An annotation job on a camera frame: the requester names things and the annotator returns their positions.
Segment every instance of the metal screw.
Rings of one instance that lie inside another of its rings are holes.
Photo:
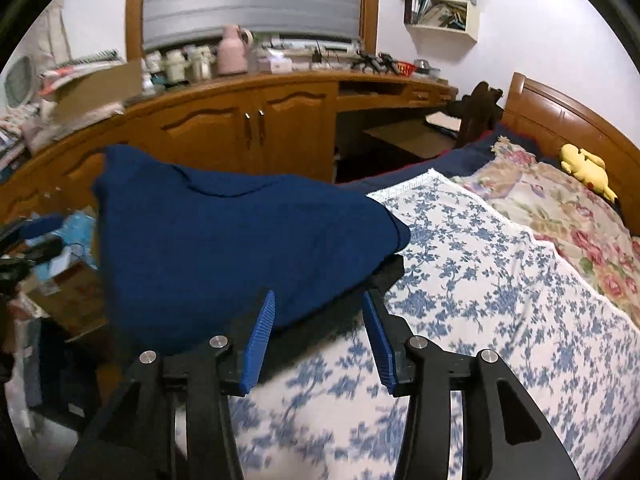
[[[142,352],[142,354],[140,354],[140,362],[143,365],[149,365],[156,360],[156,357],[156,353],[153,350],[147,350],[146,352]]]
[[[227,343],[229,343],[229,339],[227,339],[223,335],[213,336],[211,339],[209,339],[209,346],[211,346],[212,348],[224,348]]]
[[[493,350],[482,350],[480,357],[488,363],[495,363],[498,360],[498,354]]]
[[[414,335],[409,339],[409,344],[414,348],[426,348],[429,344],[429,340],[421,335]]]

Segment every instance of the yellow plush toy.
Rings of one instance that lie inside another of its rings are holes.
[[[572,174],[594,193],[602,195],[611,203],[616,201],[618,196],[609,188],[609,177],[604,161],[599,156],[579,150],[572,144],[565,144],[560,148],[560,160],[562,169],[568,174]]]

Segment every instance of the wooden window frame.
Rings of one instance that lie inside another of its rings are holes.
[[[126,0],[125,42],[127,60],[140,59],[142,50],[142,7],[143,0]],[[376,52],[378,39],[378,0],[360,0],[360,38],[364,50]]]

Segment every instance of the blue floral bed sheet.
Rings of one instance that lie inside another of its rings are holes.
[[[441,348],[492,348],[545,413],[583,479],[640,414],[640,334],[549,242],[429,173],[370,195],[412,231],[390,312]],[[449,478],[462,475],[452,394]],[[232,422],[247,480],[392,480],[408,399],[382,387],[361,320],[242,399]],[[184,412],[178,445],[186,452]]]

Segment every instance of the wooden headboard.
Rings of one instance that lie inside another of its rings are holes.
[[[560,147],[570,143],[601,157],[627,227],[640,234],[640,150],[615,127],[578,101],[519,73],[511,80],[502,123],[535,137],[545,155],[558,156]]]

